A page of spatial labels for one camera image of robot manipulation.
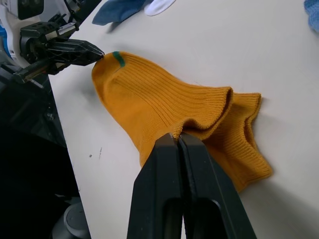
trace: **robotic hand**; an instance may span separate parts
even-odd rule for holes
[[[63,0],[56,3],[60,10],[67,10]],[[71,64],[85,66],[103,58],[104,52],[95,45],[69,39],[79,29],[77,23],[60,27],[56,22],[41,22],[38,15],[43,9],[44,0],[0,0],[6,52],[15,65],[23,68],[14,74],[18,82],[25,83],[41,73],[55,75]]]

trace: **sock cuff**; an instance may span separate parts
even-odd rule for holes
[[[247,141],[250,145],[258,151],[257,144],[255,142],[254,133],[252,129],[252,123],[255,120],[262,102],[262,97],[260,93],[250,93],[250,94],[234,94],[234,99],[237,103],[245,105],[249,109],[249,114],[245,119],[244,133]]]
[[[232,98],[230,87],[202,87],[184,83],[157,64],[126,52],[113,52],[118,69],[113,78],[120,79],[129,91],[152,106],[166,126],[179,136],[185,117],[203,129],[210,128],[229,107]]]

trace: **white cloth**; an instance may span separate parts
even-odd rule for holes
[[[175,0],[154,0],[144,8],[144,12],[147,16],[155,16],[168,9],[174,2]]]

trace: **green stripe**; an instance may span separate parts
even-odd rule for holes
[[[118,51],[113,52],[113,56],[119,61],[121,67],[125,66],[125,61]]]

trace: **black cable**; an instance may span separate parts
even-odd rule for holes
[[[66,7],[68,8],[68,11],[70,12],[71,16],[69,18],[69,21],[68,23],[70,23],[73,19],[75,19],[76,21],[79,21],[79,22],[82,22],[82,19],[75,13],[75,11],[73,11],[71,8],[70,8],[70,5],[68,4],[67,0],[63,0]]]
[[[66,14],[61,15],[57,20],[55,20],[55,23],[59,23],[60,20],[62,20],[64,17],[66,16]]]

